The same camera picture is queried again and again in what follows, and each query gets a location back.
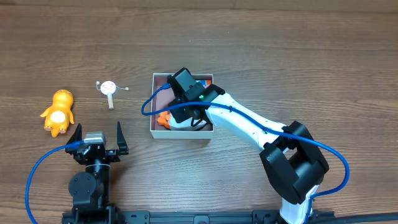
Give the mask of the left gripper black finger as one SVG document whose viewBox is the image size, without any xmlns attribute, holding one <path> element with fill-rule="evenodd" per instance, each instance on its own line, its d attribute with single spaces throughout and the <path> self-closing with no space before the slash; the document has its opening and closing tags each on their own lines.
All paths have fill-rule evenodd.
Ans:
<svg viewBox="0 0 398 224">
<path fill-rule="evenodd" d="M 120 155 L 128 155 L 129 154 L 129 148 L 127 146 L 126 140 L 123 135 L 123 131 L 121 128 L 121 123 L 118 121 L 117 123 L 117 145 L 118 145 L 118 150 Z"/>
<path fill-rule="evenodd" d="M 78 123 L 75 132 L 72 134 L 71 138 L 67 142 L 65 152 L 68 154 L 76 154 L 82 142 L 82 126 L 80 123 Z"/>
</svg>

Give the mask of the white plush duck orange feet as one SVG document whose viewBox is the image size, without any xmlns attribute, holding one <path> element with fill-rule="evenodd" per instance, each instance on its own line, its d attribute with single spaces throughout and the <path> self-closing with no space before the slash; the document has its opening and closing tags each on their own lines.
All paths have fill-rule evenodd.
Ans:
<svg viewBox="0 0 398 224">
<path fill-rule="evenodd" d="M 161 112 L 157 118 L 157 123 L 171 131 L 199 131 L 207 125 L 205 120 L 193 118 L 177 123 L 170 111 Z"/>
</svg>

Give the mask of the colourful puzzle cube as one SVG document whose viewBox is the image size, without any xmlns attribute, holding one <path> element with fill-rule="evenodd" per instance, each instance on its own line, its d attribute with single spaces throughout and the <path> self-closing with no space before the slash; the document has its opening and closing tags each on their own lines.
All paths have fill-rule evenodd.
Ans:
<svg viewBox="0 0 398 224">
<path fill-rule="evenodd" d="M 211 80 L 197 80 L 198 83 L 201 83 L 205 88 L 212 84 Z"/>
</svg>

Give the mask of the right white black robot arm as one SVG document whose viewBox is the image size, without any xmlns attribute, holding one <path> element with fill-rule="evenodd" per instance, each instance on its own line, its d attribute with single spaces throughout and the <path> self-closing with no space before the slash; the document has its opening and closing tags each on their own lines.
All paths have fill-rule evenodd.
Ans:
<svg viewBox="0 0 398 224">
<path fill-rule="evenodd" d="M 269 183 L 282 197 L 280 217 L 286 223 L 306 223 L 315 195 L 329 165 L 309 130 L 266 119 L 238 103 L 216 85 L 173 86 L 170 112 L 178 122 L 203 119 L 227 129 L 259 151 Z"/>
</svg>

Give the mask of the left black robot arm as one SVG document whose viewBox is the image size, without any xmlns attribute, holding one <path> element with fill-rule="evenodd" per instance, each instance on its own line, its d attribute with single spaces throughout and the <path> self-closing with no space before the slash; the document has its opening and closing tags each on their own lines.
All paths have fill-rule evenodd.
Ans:
<svg viewBox="0 0 398 224">
<path fill-rule="evenodd" d="M 67 142 L 65 152 L 85 166 L 83 172 L 75 174 L 68 190 L 73 198 L 71 212 L 64 213 L 63 224 L 126 224 L 125 214 L 115 204 L 109 202 L 109 188 L 112 162 L 129 154 L 121 125 L 117 124 L 116 141 L 118 148 L 107 150 L 103 132 L 82 135 L 79 124 Z"/>
</svg>

